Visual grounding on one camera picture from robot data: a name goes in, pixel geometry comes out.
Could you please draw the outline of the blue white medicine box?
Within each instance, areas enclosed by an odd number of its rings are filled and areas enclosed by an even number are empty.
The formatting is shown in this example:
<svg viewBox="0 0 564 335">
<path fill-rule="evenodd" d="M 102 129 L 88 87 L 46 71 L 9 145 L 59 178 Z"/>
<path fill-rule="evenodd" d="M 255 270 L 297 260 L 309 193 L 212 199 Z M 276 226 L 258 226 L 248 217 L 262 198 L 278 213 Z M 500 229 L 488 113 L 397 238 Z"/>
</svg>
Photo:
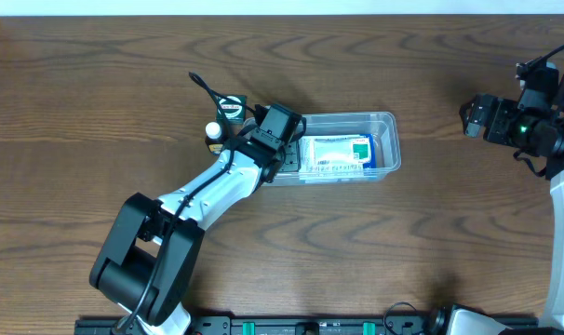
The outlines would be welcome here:
<svg viewBox="0 0 564 335">
<path fill-rule="evenodd" d="M 363 177 L 377 166 L 371 134 L 305 136 L 299 149 L 303 181 Z"/>
</svg>

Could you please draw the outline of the white green medicine box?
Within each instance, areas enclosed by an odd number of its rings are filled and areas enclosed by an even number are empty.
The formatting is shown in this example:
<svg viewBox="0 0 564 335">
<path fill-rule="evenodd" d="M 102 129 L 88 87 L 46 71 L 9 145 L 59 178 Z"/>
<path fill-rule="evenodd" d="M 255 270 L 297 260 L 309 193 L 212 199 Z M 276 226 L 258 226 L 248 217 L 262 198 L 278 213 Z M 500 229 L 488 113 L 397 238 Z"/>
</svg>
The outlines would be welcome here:
<svg viewBox="0 0 564 335">
<path fill-rule="evenodd" d="M 374 159 L 372 139 L 364 135 L 313 136 L 305 148 L 313 170 L 363 169 Z"/>
</svg>

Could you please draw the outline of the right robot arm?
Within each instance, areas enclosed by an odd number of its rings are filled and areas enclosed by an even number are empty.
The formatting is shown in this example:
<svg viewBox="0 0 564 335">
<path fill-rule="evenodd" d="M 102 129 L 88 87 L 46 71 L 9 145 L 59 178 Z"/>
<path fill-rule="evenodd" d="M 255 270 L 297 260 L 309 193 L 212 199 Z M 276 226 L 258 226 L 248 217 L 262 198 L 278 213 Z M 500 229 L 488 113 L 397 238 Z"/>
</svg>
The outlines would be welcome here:
<svg viewBox="0 0 564 335">
<path fill-rule="evenodd" d="M 543 157 L 545 166 L 532 173 L 550 183 L 554 209 L 554 242 L 549 290 L 544 311 L 522 334 L 564 334 L 564 72 L 546 57 L 517 65 L 521 94 L 507 100 L 477 94 L 459 110 L 463 134 L 514 148 L 526 165 Z"/>
</svg>

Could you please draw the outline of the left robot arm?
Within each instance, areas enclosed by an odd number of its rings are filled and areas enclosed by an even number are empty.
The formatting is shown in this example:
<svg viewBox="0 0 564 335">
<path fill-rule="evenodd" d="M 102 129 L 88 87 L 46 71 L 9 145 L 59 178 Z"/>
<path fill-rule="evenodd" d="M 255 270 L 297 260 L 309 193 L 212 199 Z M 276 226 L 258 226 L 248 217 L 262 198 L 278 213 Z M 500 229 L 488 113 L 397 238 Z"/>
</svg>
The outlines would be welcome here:
<svg viewBox="0 0 564 335">
<path fill-rule="evenodd" d="M 232 205 L 271 182 L 304 126 L 282 133 L 246 127 L 222 139 L 207 170 L 156 199 L 136 193 L 120 208 L 89 275 L 90 285 L 128 315 L 108 334 L 184 334 L 191 324 L 181 297 L 208 228 Z"/>
</svg>

